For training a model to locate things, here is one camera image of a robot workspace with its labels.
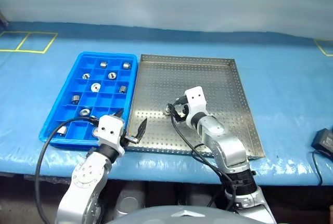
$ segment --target stainless steel tray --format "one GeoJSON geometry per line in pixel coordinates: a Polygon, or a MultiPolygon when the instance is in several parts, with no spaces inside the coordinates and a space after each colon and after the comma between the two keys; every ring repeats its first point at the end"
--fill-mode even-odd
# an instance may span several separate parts
{"type": "MultiPolygon", "coordinates": [[[[195,86],[202,86],[208,112],[243,142],[247,155],[252,159],[265,157],[234,59],[141,55],[129,132],[135,133],[146,117],[148,124],[140,144],[131,144],[128,149],[189,154],[190,148],[173,129],[163,108],[195,86]]],[[[185,123],[179,128],[193,145],[201,143],[185,123]]],[[[206,147],[198,150],[211,155],[206,147]]]]}

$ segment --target yellow tape line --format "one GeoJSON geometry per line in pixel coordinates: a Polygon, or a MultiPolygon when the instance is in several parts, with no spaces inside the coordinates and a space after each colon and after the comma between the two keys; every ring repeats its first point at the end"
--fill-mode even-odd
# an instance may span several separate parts
{"type": "Polygon", "coordinates": [[[29,31],[3,31],[2,33],[0,33],[0,37],[4,34],[4,33],[26,33],[27,35],[23,38],[23,40],[21,41],[21,43],[16,47],[16,49],[0,49],[0,51],[8,51],[8,52],[30,52],[33,54],[44,54],[46,53],[46,51],[49,49],[49,47],[51,46],[51,44],[53,43],[53,41],[56,39],[56,37],[58,36],[58,33],[53,33],[53,32],[38,32],[38,31],[34,31],[34,32],[29,32],[29,31]],[[47,44],[47,46],[45,47],[45,49],[43,51],[36,51],[36,50],[21,50],[20,47],[24,44],[24,42],[27,40],[27,38],[31,35],[31,34],[50,34],[50,35],[54,35],[53,38],[50,40],[50,42],[47,44]]]}
{"type": "Polygon", "coordinates": [[[327,57],[332,57],[333,56],[333,54],[328,54],[327,52],[325,52],[325,50],[320,46],[320,44],[318,43],[318,41],[322,41],[322,42],[324,42],[324,41],[327,41],[327,40],[324,40],[324,39],[314,39],[313,40],[314,41],[314,43],[316,43],[316,45],[317,45],[317,47],[320,49],[320,51],[322,51],[322,53],[325,55],[325,56],[327,56],[327,57]]]}

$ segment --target blue plastic tray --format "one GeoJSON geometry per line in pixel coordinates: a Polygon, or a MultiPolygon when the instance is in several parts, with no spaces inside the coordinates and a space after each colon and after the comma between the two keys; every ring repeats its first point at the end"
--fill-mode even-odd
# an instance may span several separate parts
{"type": "MultiPolygon", "coordinates": [[[[127,124],[136,73],[137,57],[135,55],[81,53],[43,125],[39,136],[40,140],[45,142],[52,130],[61,122],[80,116],[79,112],[84,108],[89,108],[90,115],[95,117],[114,114],[123,108],[122,118],[127,124]],[[108,63],[105,69],[100,67],[102,61],[108,63]],[[131,64],[129,70],[122,68],[125,62],[131,64]],[[116,72],[117,78],[115,80],[108,79],[110,72],[116,72]],[[85,73],[90,74],[90,78],[87,80],[82,79],[82,75],[85,73]],[[99,92],[91,91],[93,83],[101,85],[99,92]],[[126,94],[119,93],[119,88],[122,85],[127,87],[126,94]],[[80,101],[77,105],[71,102],[73,95],[80,95],[80,101]]],[[[94,126],[88,122],[72,122],[67,126],[66,135],[56,134],[50,144],[62,148],[89,149],[91,146],[97,146],[97,138],[92,135],[93,128],[94,126]]]]}

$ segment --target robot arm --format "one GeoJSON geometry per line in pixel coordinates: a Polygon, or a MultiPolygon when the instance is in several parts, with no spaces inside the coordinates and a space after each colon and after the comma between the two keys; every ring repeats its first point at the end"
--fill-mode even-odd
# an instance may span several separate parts
{"type": "Polygon", "coordinates": [[[185,96],[176,104],[186,105],[187,126],[202,137],[218,168],[231,178],[232,182],[224,182],[228,200],[232,199],[233,187],[236,186],[234,210],[242,216],[275,224],[263,193],[254,181],[244,145],[216,118],[208,116],[202,88],[198,86],[185,91],[185,96]]]}
{"type": "Polygon", "coordinates": [[[138,134],[132,137],[125,134],[121,118],[104,115],[99,119],[99,147],[89,151],[86,159],[75,167],[69,189],[58,207],[56,223],[99,223],[102,211],[98,197],[112,164],[117,157],[123,156],[128,142],[139,143],[146,125],[147,119],[141,123],[138,134]]]}

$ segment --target table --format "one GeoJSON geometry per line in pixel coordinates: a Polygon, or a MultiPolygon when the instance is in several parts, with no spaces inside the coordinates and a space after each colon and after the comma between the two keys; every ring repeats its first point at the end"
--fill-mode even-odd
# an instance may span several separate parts
{"type": "MultiPolygon", "coordinates": [[[[203,33],[72,23],[12,23],[7,31],[57,32],[45,54],[0,52],[0,172],[32,175],[38,135],[66,77],[83,51],[234,58],[266,158],[251,162],[260,185],[317,185],[311,142],[333,125],[333,58],[309,38],[278,33],[203,33]]],[[[12,45],[0,37],[0,48],[12,45]]],[[[36,35],[29,48],[49,37],[36,35]]],[[[45,176],[70,177],[84,151],[49,147],[45,176]]],[[[324,185],[333,163],[318,156],[324,185]]],[[[219,183],[190,156],[127,152],[109,178],[219,183]]]]}

